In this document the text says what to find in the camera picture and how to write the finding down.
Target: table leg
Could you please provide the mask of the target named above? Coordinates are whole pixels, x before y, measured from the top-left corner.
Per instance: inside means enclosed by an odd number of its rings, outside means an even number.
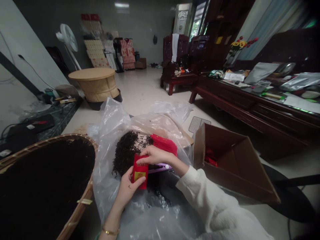
[[[174,84],[169,84],[169,96],[171,96],[172,95],[172,93],[173,93],[173,87],[174,87]]]
[[[189,99],[189,103],[191,103],[191,104],[194,103],[194,100],[196,99],[196,96],[197,96],[197,92],[192,91],[190,99]]]

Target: vase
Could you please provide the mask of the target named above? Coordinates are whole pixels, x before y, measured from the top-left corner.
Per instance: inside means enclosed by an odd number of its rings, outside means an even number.
[[[226,66],[230,66],[231,63],[233,62],[233,60],[234,60],[234,56],[230,56],[230,57],[228,58],[228,60],[226,61]]]

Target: window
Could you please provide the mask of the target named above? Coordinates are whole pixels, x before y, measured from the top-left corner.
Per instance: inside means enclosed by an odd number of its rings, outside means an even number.
[[[193,19],[193,23],[192,23],[189,42],[191,42],[191,39],[194,36],[198,35],[199,26],[200,26],[200,22],[201,22],[201,19],[203,16],[205,6],[206,6],[206,3],[204,2],[204,3],[199,4],[196,8],[196,13],[194,14],[194,19]]]

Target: woven bamboo basket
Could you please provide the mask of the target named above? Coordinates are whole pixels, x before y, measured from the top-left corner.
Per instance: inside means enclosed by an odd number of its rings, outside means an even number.
[[[78,82],[88,102],[104,102],[119,95],[114,74],[111,68],[88,68],[70,73],[69,78]]]
[[[13,154],[13,155],[3,159],[0,162],[0,174],[3,174],[4,172],[6,172],[7,169],[9,169],[12,165],[14,165],[16,163],[16,161],[19,160],[20,158],[25,157],[26,155],[30,154],[31,152],[36,151],[46,145],[49,145],[49,144],[57,142],[57,141],[67,141],[67,142],[71,141],[72,142],[72,141],[78,140],[78,139],[82,140],[83,142],[86,142],[89,146],[93,146],[94,152],[95,152],[95,157],[96,157],[97,151],[98,151],[98,145],[95,143],[95,141],[93,139],[91,139],[87,135],[83,135],[83,134],[65,134],[65,135],[57,136],[57,137],[50,138],[50,139],[38,142],[36,144],[33,144],[33,145],[31,145],[31,146]],[[79,201],[77,201],[79,203],[77,204],[76,208],[74,209],[69,220],[64,225],[64,228],[62,229],[59,236],[57,237],[57,240],[69,239],[72,232],[76,228],[79,220],[81,219],[82,214],[84,213],[84,210],[86,209],[88,204],[91,203],[90,199],[91,199],[92,194],[93,194],[93,186],[92,186],[92,173],[91,173],[91,177],[90,177],[90,180],[88,181],[86,189],[85,189],[84,193],[82,194],[82,197],[79,199]]]

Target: gold bracelet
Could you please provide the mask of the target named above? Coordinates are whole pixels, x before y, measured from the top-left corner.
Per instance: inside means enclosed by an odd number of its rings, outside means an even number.
[[[120,232],[120,228],[116,232],[107,231],[104,228],[102,228],[102,231],[104,231],[107,235],[117,236],[119,234],[119,232]]]

